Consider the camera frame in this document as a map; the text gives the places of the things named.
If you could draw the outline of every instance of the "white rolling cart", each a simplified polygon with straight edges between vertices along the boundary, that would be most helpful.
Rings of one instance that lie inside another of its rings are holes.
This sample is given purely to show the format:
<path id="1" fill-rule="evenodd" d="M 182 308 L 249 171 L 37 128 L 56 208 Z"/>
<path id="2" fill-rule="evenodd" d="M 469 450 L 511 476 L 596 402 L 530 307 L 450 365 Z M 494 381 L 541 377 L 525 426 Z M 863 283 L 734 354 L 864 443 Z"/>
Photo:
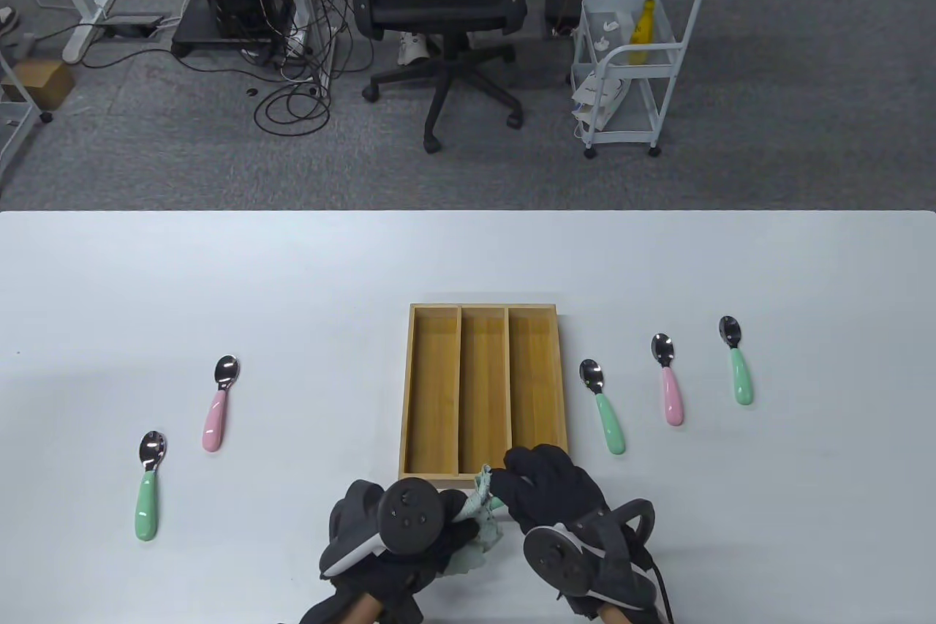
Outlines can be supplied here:
<path id="1" fill-rule="evenodd" d="M 632 45 L 631 34 L 641 19 L 645 1 L 582 0 L 581 21 L 575 30 L 575 58 L 570 75 L 572 90 L 578 89 L 592 72 L 597 95 L 603 94 L 609 79 L 621 79 L 626 89 L 622 102 L 604 128 L 596 128 L 597 119 L 589 124 L 578 122 L 575 127 L 575 136 L 584 143 L 587 159 L 595 158 L 598 143 L 648 143 L 649 155 L 660 155 L 657 142 L 702 0 L 692 0 L 679 41 L 669 23 L 664 2 L 653 0 L 653 43 Z M 604 50 L 596 49 L 596 43 Z M 646 61 L 632 65 L 636 53 L 645 53 Z M 665 94 L 659 103 L 653 95 L 652 79 L 666 81 Z"/>

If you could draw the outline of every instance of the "green-handled spoon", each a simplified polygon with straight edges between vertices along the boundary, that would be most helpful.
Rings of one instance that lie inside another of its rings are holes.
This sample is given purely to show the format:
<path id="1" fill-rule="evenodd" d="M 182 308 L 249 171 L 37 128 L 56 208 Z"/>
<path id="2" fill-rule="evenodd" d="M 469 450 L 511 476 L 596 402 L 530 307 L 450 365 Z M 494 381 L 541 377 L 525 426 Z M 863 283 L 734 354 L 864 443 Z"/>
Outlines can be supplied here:
<path id="1" fill-rule="evenodd" d="M 751 384 L 751 374 L 748 373 L 748 364 L 744 362 L 744 356 L 738 344 L 741 342 L 741 326 L 735 317 L 722 317 L 718 323 L 718 331 L 722 334 L 722 339 L 731 349 L 731 364 L 734 367 L 735 399 L 740 405 L 749 405 L 755 401 L 755 391 Z"/>
<path id="2" fill-rule="evenodd" d="M 605 443 L 608 444 L 608 450 L 615 456 L 621 456 L 624 453 L 624 433 L 618 422 L 618 415 L 614 413 L 614 407 L 602 391 L 605 386 L 605 374 L 601 372 L 601 366 L 591 358 L 586 358 L 578 367 L 578 376 L 581 377 L 582 383 L 585 383 L 585 387 L 595 393 L 601 424 L 605 428 Z"/>
<path id="3" fill-rule="evenodd" d="M 140 463 L 143 463 L 143 482 L 137 495 L 137 514 L 134 527 L 137 539 L 153 541 L 159 527 L 159 508 L 156 496 L 156 469 L 166 456 L 166 437 L 151 431 L 140 441 Z"/>

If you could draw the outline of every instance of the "office chair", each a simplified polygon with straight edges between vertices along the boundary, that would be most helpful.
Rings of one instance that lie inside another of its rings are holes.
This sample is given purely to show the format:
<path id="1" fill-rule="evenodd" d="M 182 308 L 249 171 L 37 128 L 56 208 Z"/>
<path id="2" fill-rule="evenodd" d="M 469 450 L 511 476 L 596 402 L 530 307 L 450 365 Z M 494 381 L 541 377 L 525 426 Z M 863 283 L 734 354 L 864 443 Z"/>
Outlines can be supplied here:
<path id="1" fill-rule="evenodd" d="M 375 73 L 371 76 L 370 85 L 362 92 L 368 102 L 376 102 L 381 85 L 435 79 L 435 95 L 432 96 L 422 141 L 427 153 L 435 153 L 442 147 L 435 138 L 435 122 L 456 78 L 508 106 L 507 125 L 510 128 L 519 129 L 524 125 L 524 107 L 519 100 L 478 71 L 478 66 L 488 60 L 515 61 L 517 55 L 513 46 L 470 49 L 468 32 L 501 29 L 509 34 L 519 30 L 524 25 L 526 0 L 353 0 L 353 7 L 355 24 L 369 39 L 380 41 L 385 30 L 442 36 L 440 55 L 418 64 Z"/>

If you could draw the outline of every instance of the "spoon head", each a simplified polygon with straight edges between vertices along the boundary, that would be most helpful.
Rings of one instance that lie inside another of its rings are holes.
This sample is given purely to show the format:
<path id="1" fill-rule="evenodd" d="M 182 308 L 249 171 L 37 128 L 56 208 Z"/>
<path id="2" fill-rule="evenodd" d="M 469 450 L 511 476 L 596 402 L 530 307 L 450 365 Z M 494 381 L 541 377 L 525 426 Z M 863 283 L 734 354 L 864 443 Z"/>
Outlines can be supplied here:
<path id="1" fill-rule="evenodd" d="M 227 390 L 234 384 L 234 380 L 237 380 L 240 373 L 241 364 L 234 356 L 222 356 L 217 366 L 214 367 L 214 381 L 218 383 L 218 386 Z"/>
<path id="2" fill-rule="evenodd" d="M 732 349 L 736 349 L 741 342 L 741 326 L 735 317 L 722 317 L 721 322 L 718 323 L 718 332 Z"/>
<path id="3" fill-rule="evenodd" d="M 166 437 L 158 431 L 151 431 L 140 441 L 140 463 L 144 470 L 156 470 L 156 466 L 166 456 Z"/>
<path id="4" fill-rule="evenodd" d="M 601 366 L 591 358 L 586 358 L 579 364 L 578 376 L 592 393 L 600 393 L 605 386 L 605 374 L 601 372 Z"/>
<path id="5" fill-rule="evenodd" d="M 653 352 L 653 357 L 663 367 L 669 367 L 676 357 L 676 351 L 673 349 L 673 340 L 666 334 L 656 334 L 649 346 Z"/>

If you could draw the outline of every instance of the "chair base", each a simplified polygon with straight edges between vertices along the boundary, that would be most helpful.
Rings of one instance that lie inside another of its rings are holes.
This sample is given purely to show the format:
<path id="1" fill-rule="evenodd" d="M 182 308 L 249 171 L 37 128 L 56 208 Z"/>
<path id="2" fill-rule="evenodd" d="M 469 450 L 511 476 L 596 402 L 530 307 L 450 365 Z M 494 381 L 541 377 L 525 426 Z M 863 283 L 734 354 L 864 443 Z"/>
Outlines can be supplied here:
<path id="1" fill-rule="evenodd" d="M 430 59 L 392 69 L 392 71 L 375 73 L 371 76 L 370 85 L 361 94 L 367 102 L 377 102 L 380 98 L 381 85 L 402 83 L 407 80 L 435 79 L 435 95 L 432 96 L 432 104 L 426 116 L 422 137 L 426 152 L 435 153 L 442 148 L 439 140 L 435 138 L 435 122 L 439 118 L 439 113 L 442 112 L 445 97 L 455 79 L 474 86 L 485 95 L 508 107 L 510 115 L 507 117 L 507 125 L 511 129 L 519 129 L 524 125 L 524 106 L 521 102 L 478 71 L 478 65 L 494 59 L 501 59 L 504 63 L 513 63 L 517 60 L 517 53 L 511 45 L 468 49 L 468 36 L 464 33 L 445 35 L 442 37 L 440 56 L 432 56 Z"/>

